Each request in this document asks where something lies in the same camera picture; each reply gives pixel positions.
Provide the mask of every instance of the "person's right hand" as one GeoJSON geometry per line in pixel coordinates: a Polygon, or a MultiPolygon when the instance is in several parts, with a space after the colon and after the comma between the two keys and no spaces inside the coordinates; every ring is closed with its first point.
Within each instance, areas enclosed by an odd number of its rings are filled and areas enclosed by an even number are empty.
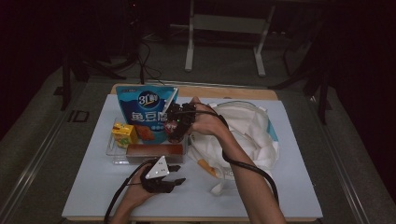
{"type": "MultiPolygon", "coordinates": [[[[201,101],[196,96],[192,98],[191,103],[195,103],[197,111],[203,110],[215,112],[209,105],[201,104],[201,101]]],[[[227,127],[218,117],[209,114],[196,113],[195,122],[191,125],[187,134],[190,134],[191,132],[198,132],[201,134],[217,136],[219,131],[224,131],[224,129],[227,129],[227,127]]]]}

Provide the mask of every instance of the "blue snack bag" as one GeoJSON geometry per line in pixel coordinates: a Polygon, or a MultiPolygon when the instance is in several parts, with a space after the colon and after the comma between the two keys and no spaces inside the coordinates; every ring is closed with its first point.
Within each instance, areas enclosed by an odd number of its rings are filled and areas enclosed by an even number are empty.
{"type": "Polygon", "coordinates": [[[163,126],[166,121],[163,107],[174,92],[174,87],[118,86],[116,91],[126,122],[134,125],[144,144],[160,144],[167,139],[163,126]]]}

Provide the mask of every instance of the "hand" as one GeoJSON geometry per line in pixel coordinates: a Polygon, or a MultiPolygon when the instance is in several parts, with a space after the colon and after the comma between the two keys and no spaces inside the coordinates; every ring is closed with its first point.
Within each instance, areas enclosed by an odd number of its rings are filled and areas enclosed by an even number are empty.
{"type": "MultiPolygon", "coordinates": [[[[196,110],[214,112],[214,110],[210,106],[202,105],[201,101],[196,96],[192,98],[191,102],[195,103],[196,110]]],[[[198,132],[201,134],[217,136],[219,131],[222,130],[228,130],[228,129],[219,118],[213,115],[197,113],[195,115],[195,122],[191,125],[190,129],[187,131],[187,134],[190,134],[191,132],[198,132]]]]}
{"type": "Polygon", "coordinates": [[[140,176],[147,167],[143,166],[140,168],[136,174],[132,177],[130,181],[130,186],[126,190],[119,207],[111,220],[112,224],[124,224],[128,222],[129,216],[137,206],[144,203],[147,199],[155,195],[155,193],[149,193],[143,189],[140,183],[140,176]]]}
{"type": "Polygon", "coordinates": [[[122,198],[121,203],[125,203],[128,207],[134,209],[137,206],[144,203],[147,199],[155,195],[155,193],[149,193],[145,189],[143,189],[140,183],[140,176],[142,175],[143,171],[146,169],[146,166],[140,168],[137,173],[132,177],[130,186],[125,192],[125,195],[122,198]]]}

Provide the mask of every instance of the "black cable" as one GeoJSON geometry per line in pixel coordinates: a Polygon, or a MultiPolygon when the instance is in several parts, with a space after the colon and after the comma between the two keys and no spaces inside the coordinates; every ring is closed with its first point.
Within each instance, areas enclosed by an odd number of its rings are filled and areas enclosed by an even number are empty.
{"type": "Polygon", "coordinates": [[[155,69],[155,68],[151,68],[151,67],[149,67],[149,66],[147,66],[147,65],[145,66],[145,71],[146,71],[146,73],[147,73],[152,79],[155,79],[155,80],[157,80],[157,81],[160,81],[158,78],[161,77],[161,76],[163,75],[163,72],[162,72],[162,71],[160,71],[160,70],[158,70],[158,69],[155,69]],[[154,75],[152,75],[152,74],[149,72],[148,69],[153,70],[154,72],[157,72],[159,75],[155,77],[154,75]]]}
{"type": "Polygon", "coordinates": [[[253,171],[253,172],[255,172],[255,173],[259,174],[259,175],[262,175],[262,176],[270,183],[271,188],[272,188],[272,191],[273,191],[273,193],[274,193],[274,197],[275,197],[275,199],[276,199],[276,202],[277,202],[277,204],[279,204],[279,198],[278,198],[278,195],[277,195],[277,189],[276,189],[275,181],[274,181],[274,179],[273,179],[270,175],[268,175],[264,170],[260,169],[260,168],[257,167],[257,166],[251,165],[251,164],[247,164],[247,163],[244,163],[244,162],[241,162],[241,161],[234,161],[234,160],[230,159],[230,158],[225,154],[224,151],[222,151],[222,157],[223,157],[223,159],[224,159],[225,161],[229,162],[230,164],[233,164],[233,165],[236,165],[236,166],[239,166],[239,167],[248,169],[248,170],[253,171]]]}
{"type": "Polygon", "coordinates": [[[140,57],[140,55],[138,56],[138,60],[140,62],[140,83],[145,84],[145,72],[144,71],[145,71],[145,67],[146,67],[146,62],[148,61],[149,55],[151,53],[151,48],[143,40],[141,40],[140,43],[148,48],[148,55],[146,56],[144,61],[142,61],[142,58],[140,57]]]}

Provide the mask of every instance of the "metal stand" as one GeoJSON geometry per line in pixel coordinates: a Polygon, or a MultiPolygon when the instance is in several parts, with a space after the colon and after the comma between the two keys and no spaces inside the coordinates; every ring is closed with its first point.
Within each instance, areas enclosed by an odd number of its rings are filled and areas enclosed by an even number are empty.
{"type": "Polygon", "coordinates": [[[192,59],[194,54],[193,33],[194,29],[239,32],[261,35],[259,44],[253,48],[259,77],[265,77],[264,65],[262,63],[262,46],[268,35],[271,19],[275,12],[275,6],[271,6],[266,20],[223,17],[213,15],[194,14],[194,0],[190,0],[190,24],[189,45],[187,47],[186,72],[192,71],[192,59]]]}

